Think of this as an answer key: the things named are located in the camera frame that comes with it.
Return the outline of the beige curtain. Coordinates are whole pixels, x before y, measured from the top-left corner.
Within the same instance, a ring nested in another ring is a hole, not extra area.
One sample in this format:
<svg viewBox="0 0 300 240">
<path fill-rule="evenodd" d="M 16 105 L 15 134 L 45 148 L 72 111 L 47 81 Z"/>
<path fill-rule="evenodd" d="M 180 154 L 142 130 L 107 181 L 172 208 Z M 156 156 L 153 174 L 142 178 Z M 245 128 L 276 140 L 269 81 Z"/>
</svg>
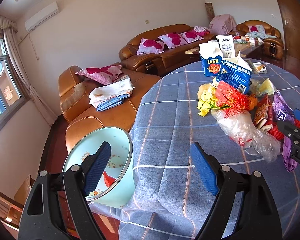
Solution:
<svg viewBox="0 0 300 240">
<path fill-rule="evenodd" d="M 6 48 L 14 70 L 16 71 L 19 79 L 26 88 L 31 100 L 35 104 L 39 113 L 42 115 L 47 124 L 49 126 L 52 126 L 57 119 L 57 116 L 47 105 L 47 103 L 41 98 L 36 89 L 33 87 L 31 81 L 29 80 L 23 61 L 21 59 L 18 42 L 15 36 L 15 34 L 18 32 L 17 24 L 13 20 L 0 15 L 0 29 L 3 31 Z"/>
</svg>

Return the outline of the small white snack packet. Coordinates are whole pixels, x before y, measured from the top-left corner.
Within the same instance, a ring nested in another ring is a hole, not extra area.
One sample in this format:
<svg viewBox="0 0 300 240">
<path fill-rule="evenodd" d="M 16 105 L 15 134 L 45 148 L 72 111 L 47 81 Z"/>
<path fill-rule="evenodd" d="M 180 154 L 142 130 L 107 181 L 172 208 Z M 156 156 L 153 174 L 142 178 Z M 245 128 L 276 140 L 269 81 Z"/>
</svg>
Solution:
<svg viewBox="0 0 300 240">
<path fill-rule="evenodd" d="M 267 68 L 261 62 L 254 62 L 253 63 L 254 72 L 257 74 L 267 74 Z"/>
</svg>

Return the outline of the red snack packet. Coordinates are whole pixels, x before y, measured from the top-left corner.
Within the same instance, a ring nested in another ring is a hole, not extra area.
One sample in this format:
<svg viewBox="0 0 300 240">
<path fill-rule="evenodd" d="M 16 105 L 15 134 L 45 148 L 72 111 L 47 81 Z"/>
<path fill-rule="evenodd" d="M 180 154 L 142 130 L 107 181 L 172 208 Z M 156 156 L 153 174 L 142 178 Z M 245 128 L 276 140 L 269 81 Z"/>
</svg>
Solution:
<svg viewBox="0 0 300 240">
<path fill-rule="evenodd" d="M 257 104 L 253 123 L 256 128 L 265 132 L 273 128 L 273 107 L 268 94 Z"/>
</svg>

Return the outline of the pale yellow green wrapper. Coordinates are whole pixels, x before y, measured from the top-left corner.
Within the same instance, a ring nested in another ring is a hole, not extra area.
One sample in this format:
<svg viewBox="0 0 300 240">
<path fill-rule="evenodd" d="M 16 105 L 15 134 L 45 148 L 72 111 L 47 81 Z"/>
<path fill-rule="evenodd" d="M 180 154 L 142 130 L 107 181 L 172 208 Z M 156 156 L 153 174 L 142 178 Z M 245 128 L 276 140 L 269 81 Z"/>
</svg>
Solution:
<svg viewBox="0 0 300 240">
<path fill-rule="evenodd" d="M 273 95 L 275 91 L 276 87 L 269 78 L 265 79 L 263 82 L 255 79 L 250 80 L 249 92 L 255 94 L 257 97 L 261 97 L 266 94 Z"/>
</svg>

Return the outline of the white wall air conditioner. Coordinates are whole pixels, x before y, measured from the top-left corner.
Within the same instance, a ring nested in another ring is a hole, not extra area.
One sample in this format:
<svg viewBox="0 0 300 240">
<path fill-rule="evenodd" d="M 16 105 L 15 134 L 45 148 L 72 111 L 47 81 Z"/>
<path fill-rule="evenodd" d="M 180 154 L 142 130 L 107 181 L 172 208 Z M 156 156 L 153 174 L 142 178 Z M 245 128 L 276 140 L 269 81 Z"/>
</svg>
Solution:
<svg viewBox="0 0 300 240">
<path fill-rule="evenodd" d="M 57 2 L 53 2 L 50 5 L 44 7 L 42 10 L 34 14 L 25 22 L 25 29 L 27 32 L 31 32 L 39 25 L 50 19 L 51 17 L 59 13 L 59 7 Z"/>
</svg>

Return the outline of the standing blue LOOK carton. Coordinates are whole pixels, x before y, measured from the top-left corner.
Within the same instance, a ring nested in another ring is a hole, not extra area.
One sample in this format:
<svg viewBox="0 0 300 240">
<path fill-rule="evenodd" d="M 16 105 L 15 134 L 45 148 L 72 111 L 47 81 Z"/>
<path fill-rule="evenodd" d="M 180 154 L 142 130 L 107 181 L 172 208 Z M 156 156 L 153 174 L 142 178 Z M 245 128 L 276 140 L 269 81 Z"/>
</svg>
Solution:
<svg viewBox="0 0 300 240">
<path fill-rule="evenodd" d="M 199 55 L 202 71 L 206 77 L 216 76 L 220 71 L 223 53 L 217 40 L 208 41 L 199 45 Z"/>
</svg>

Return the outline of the brown leather chaise sofa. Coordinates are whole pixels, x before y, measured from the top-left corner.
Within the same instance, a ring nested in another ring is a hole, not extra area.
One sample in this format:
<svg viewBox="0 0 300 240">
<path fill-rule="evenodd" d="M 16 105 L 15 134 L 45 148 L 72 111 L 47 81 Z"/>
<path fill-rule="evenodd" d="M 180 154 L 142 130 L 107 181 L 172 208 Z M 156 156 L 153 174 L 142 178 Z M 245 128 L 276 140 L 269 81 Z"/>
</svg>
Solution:
<svg viewBox="0 0 300 240">
<path fill-rule="evenodd" d="M 71 66 L 58 78 L 59 104 L 68 122 L 65 133 L 71 150 L 90 132 L 115 126 L 129 132 L 142 97 L 161 79 L 123 68 L 108 86 L 87 77 L 86 70 Z"/>
</svg>

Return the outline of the clear plastic bag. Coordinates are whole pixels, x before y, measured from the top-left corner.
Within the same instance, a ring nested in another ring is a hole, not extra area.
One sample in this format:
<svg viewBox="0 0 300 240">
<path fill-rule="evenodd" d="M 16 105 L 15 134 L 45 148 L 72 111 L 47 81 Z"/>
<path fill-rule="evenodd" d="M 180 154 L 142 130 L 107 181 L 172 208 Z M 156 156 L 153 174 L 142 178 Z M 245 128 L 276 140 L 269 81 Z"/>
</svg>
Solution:
<svg viewBox="0 0 300 240">
<path fill-rule="evenodd" d="M 223 132 L 242 146 L 247 154 L 261 156 L 268 163 L 277 159 L 280 142 L 268 132 L 256 128 L 248 111 L 236 108 L 213 109 L 211 114 Z"/>
</svg>

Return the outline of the yellow plastic bag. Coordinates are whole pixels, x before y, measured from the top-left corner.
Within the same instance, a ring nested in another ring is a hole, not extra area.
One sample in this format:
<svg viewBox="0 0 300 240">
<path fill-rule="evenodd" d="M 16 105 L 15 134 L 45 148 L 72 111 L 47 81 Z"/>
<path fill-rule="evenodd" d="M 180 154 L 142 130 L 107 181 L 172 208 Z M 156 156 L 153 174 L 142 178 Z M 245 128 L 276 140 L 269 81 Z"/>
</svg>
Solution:
<svg viewBox="0 0 300 240">
<path fill-rule="evenodd" d="M 210 85 L 209 83 L 203 84 L 199 87 L 197 96 L 198 96 L 198 105 L 200 116 L 206 116 L 212 109 L 226 109 L 229 108 L 228 105 L 221 103 L 216 98 L 216 88 Z"/>
</svg>

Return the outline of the pink covered side stand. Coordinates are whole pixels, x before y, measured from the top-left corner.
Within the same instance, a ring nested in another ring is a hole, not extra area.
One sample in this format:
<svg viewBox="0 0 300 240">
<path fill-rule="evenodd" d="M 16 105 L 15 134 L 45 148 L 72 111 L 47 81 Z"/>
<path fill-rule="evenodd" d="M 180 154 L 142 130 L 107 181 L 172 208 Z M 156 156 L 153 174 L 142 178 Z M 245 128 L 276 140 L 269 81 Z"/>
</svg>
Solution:
<svg viewBox="0 0 300 240">
<path fill-rule="evenodd" d="M 237 23 L 230 14 L 222 14 L 215 16 L 209 23 L 209 31 L 211 34 L 225 35 L 236 30 Z"/>
</svg>

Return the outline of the window with frame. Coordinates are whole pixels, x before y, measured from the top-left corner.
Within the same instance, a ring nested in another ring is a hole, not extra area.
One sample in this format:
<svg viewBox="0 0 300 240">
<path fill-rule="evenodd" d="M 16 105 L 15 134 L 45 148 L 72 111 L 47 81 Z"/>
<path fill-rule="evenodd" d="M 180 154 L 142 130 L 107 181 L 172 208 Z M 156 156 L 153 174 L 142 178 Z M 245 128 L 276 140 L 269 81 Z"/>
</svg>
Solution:
<svg viewBox="0 0 300 240">
<path fill-rule="evenodd" d="M 0 34 L 0 131 L 26 101 L 27 96 L 13 69 L 4 37 Z"/>
</svg>

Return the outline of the red foam net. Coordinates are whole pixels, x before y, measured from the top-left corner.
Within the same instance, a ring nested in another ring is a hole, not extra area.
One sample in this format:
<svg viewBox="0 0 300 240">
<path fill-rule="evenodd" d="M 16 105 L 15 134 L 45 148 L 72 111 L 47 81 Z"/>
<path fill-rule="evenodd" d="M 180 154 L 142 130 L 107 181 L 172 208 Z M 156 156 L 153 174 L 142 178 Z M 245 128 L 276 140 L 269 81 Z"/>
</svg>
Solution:
<svg viewBox="0 0 300 240">
<path fill-rule="evenodd" d="M 297 128 L 300 128 L 300 120 L 294 119 L 294 122 L 295 122 L 294 125 L 295 125 Z M 270 129 L 270 130 L 268 131 L 268 133 L 271 134 L 273 137 L 275 137 L 278 141 L 281 141 L 281 140 L 284 139 L 284 135 L 283 135 L 282 132 L 279 131 L 279 129 L 278 129 L 278 127 L 277 127 L 277 124 L 274 124 L 274 125 L 273 125 L 273 128 Z"/>
</svg>

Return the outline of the blue look carton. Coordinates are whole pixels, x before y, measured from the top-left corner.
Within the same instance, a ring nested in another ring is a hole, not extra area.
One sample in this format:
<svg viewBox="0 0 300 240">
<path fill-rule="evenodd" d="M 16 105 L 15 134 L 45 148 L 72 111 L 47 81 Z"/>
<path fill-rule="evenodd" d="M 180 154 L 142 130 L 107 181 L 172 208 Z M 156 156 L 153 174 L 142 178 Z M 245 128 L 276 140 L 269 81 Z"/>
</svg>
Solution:
<svg viewBox="0 0 300 240">
<path fill-rule="evenodd" d="M 220 71 L 223 53 L 217 40 L 208 41 L 199 45 L 199 55 L 202 71 L 206 77 L 216 76 Z"/>
<path fill-rule="evenodd" d="M 241 52 L 239 51 L 236 57 L 222 59 L 216 81 L 223 81 L 241 94 L 247 94 L 252 73 L 252 68 L 241 58 Z"/>
</svg>

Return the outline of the pink floral pillow middle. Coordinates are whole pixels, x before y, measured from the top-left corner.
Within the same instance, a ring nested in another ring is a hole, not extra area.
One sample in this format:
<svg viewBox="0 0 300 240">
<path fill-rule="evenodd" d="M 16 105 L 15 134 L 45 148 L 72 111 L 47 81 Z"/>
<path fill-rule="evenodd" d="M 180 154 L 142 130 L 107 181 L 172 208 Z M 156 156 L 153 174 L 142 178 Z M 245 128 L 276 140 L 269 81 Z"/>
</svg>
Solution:
<svg viewBox="0 0 300 240">
<path fill-rule="evenodd" d="M 178 46 L 186 45 L 187 42 L 178 33 L 169 33 L 158 37 L 168 49 L 173 49 Z"/>
</svg>

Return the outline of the light green trash bin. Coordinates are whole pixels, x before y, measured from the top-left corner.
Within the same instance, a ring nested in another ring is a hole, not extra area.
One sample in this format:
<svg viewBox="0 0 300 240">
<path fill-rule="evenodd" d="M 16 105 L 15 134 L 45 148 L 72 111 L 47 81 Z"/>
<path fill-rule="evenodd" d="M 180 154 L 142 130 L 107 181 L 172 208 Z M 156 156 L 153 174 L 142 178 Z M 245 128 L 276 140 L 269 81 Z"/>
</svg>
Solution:
<svg viewBox="0 0 300 240">
<path fill-rule="evenodd" d="M 118 127 L 103 127 L 84 136 L 69 151 L 62 171 L 95 154 L 103 142 L 108 142 L 111 155 L 98 185 L 86 197 L 93 203 L 122 208 L 135 191 L 133 179 L 133 143 L 129 134 Z"/>
</svg>

